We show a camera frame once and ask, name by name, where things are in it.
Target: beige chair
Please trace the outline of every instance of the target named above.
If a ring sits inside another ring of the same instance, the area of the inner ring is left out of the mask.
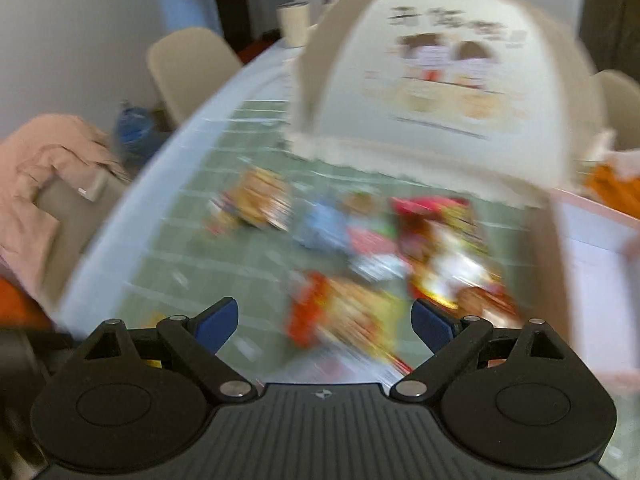
[[[38,208],[60,222],[45,263],[40,293],[36,298],[47,313],[57,310],[71,273],[127,185],[104,170],[100,188],[96,199],[91,201],[82,197],[64,180],[55,177],[36,197]]]
[[[593,76],[600,85],[609,115],[609,125],[618,132],[615,150],[640,146],[640,85],[618,70],[603,70]]]
[[[226,41],[201,27],[178,30],[153,44],[146,65],[175,126],[242,68]]]

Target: table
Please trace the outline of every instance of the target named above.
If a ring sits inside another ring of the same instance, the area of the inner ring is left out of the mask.
[[[278,42],[254,59],[205,103],[145,167],[95,235],[69,282],[55,321],[86,335],[114,313],[124,285],[171,207],[178,190],[199,167],[226,120],[244,100],[282,100],[287,96],[283,63],[299,53]]]

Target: pink clothing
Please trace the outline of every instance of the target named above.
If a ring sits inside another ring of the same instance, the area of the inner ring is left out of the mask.
[[[0,257],[37,297],[58,221],[34,205],[55,174],[89,189],[100,168],[128,180],[106,146],[107,135],[82,119],[42,115],[0,144]]]

